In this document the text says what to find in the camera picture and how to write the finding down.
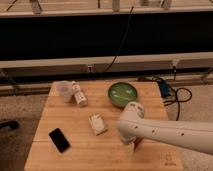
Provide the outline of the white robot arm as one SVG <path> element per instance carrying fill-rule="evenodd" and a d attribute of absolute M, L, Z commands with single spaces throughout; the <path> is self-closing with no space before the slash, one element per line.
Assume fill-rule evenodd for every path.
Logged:
<path fill-rule="evenodd" d="M 144 107 L 129 102 L 117 120 L 121 141 L 150 139 L 213 155 L 213 122 L 152 120 L 144 117 Z"/>

